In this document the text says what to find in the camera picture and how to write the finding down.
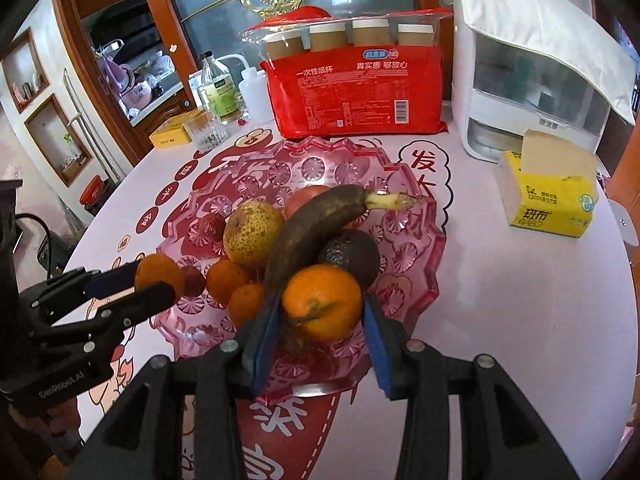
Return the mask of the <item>operator left hand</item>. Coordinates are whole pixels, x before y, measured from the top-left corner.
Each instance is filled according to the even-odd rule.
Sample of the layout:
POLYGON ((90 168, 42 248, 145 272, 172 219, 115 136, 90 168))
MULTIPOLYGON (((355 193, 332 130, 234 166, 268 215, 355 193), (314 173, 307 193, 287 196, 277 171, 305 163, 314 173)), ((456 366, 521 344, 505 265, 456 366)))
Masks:
POLYGON ((80 453, 84 441, 79 434, 80 415, 76 396, 39 415, 27 415, 9 405, 9 413, 22 429, 42 437, 57 458, 66 465, 80 453))

